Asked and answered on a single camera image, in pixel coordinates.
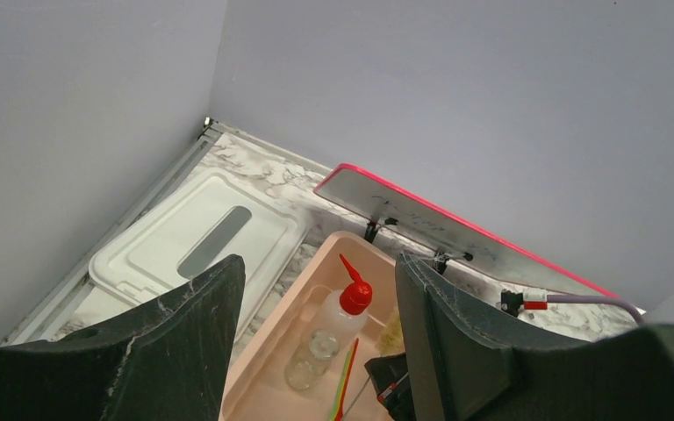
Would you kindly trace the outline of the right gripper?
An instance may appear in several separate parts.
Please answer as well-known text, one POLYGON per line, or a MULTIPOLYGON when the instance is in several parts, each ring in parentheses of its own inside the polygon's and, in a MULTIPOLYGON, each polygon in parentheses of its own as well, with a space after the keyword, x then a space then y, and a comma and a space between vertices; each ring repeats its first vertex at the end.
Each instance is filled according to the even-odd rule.
POLYGON ((376 393, 376 400, 392 420, 415 421, 415 409, 406 353, 368 360, 364 368, 376 393))

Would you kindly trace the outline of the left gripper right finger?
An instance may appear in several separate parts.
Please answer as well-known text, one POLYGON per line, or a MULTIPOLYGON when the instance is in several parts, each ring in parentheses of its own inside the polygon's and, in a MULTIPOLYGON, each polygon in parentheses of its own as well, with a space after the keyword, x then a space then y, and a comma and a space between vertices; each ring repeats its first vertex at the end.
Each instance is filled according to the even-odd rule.
POLYGON ((514 318, 421 258, 395 263, 419 420, 674 420, 674 325, 596 342, 514 318))

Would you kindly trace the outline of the wash bottle red cap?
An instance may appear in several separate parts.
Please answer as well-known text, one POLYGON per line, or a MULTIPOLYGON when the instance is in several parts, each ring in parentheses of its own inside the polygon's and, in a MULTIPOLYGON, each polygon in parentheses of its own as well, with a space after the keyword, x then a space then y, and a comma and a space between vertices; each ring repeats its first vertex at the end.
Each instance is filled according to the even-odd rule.
POLYGON ((342 350, 366 325, 368 308, 373 301, 373 288, 343 254, 340 253, 339 257, 350 283, 327 296, 312 319, 311 330, 332 334, 342 350))

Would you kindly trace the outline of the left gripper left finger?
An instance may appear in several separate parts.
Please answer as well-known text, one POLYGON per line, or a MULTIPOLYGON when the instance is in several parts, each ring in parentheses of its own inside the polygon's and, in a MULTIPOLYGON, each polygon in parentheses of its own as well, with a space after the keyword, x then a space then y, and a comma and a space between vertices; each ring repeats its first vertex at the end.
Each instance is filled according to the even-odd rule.
POLYGON ((232 254, 57 341, 0 347, 0 420, 215 420, 245 287, 232 254))

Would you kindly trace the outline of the bristle tube brush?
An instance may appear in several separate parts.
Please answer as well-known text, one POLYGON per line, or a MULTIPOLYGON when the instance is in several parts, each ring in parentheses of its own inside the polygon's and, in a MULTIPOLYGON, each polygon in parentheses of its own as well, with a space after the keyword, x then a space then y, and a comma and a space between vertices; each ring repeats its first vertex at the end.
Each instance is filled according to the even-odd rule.
POLYGON ((392 309, 385 327, 379 334, 376 342, 376 349, 380 356, 397 355, 405 351, 405 342, 398 306, 395 306, 392 309))

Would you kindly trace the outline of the small glass jar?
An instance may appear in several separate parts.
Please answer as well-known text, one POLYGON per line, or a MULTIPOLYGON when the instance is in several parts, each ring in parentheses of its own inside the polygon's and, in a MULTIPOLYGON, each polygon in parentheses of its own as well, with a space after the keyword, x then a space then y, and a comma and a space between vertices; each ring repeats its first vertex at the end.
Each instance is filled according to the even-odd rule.
POLYGON ((296 391, 313 387, 330 368, 340 349, 339 341, 331 332, 313 331, 298 345, 284 368, 287 385, 296 391))

